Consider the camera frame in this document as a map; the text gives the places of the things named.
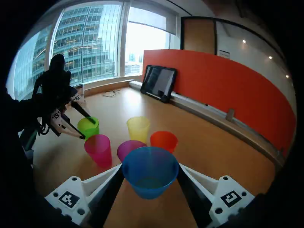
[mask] green plastic cup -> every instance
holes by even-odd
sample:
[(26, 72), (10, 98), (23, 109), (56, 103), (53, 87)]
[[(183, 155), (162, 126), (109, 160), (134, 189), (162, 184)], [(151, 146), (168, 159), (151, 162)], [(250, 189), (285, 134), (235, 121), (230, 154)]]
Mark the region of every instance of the green plastic cup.
[(85, 140), (87, 140), (91, 136), (99, 134), (99, 121), (96, 117), (85, 117), (78, 122), (77, 128), (86, 136)]
[(133, 117), (127, 121), (129, 136), (131, 140), (147, 142), (150, 121), (144, 116)]

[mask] orange wall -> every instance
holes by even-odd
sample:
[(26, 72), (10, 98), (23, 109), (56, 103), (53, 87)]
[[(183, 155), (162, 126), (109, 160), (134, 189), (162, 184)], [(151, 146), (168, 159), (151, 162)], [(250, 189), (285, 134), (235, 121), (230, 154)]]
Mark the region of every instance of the orange wall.
[(283, 155), (292, 141), (296, 117), (285, 96), (252, 69), (216, 55), (185, 50), (144, 51), (147, 65), (177, 69), (173, 91), (234, 117), (268, 139)]

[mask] pink plastic cup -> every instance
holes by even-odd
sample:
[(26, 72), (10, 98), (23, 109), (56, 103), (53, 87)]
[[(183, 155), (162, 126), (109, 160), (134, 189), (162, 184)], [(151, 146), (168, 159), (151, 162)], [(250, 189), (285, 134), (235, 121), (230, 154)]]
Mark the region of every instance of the pink plastic cup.
[(137, 140), (125, 141), (117, 148), (117, 156), (121, 162), (124, 161), (125, 157), (133, 150), (147, 146), (145, 143)]
[(84, 143), (84, 149), (99, 167), (112, 165), (111, 143), (105, 135), (93, 135)]

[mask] orange plastic cup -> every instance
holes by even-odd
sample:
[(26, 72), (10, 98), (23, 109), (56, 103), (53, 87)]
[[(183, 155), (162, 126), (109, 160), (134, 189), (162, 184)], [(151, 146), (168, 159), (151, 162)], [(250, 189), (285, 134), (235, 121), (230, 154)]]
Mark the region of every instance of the orange plastic cup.
[(169, 131), (157, 131), (150, 137), (151, 146), (156, 146), (169, 151), (171, 154), (174, 152), (178, 139)]

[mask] glass office building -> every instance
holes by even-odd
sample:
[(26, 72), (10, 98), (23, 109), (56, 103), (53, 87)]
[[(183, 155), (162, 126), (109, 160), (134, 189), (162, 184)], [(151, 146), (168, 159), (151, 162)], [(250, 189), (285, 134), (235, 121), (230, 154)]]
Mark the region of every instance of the glass office building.
[(117, 76), (117, 31), (120, 5), (87, 6), (64, 12), (53, 56), (65, 56), (71, 85)]
[(44, 57), (50, 26), (38, 32), (17, 53), (14, 77), (15, 99), (32, 97), (36, 79), (44, 72)]

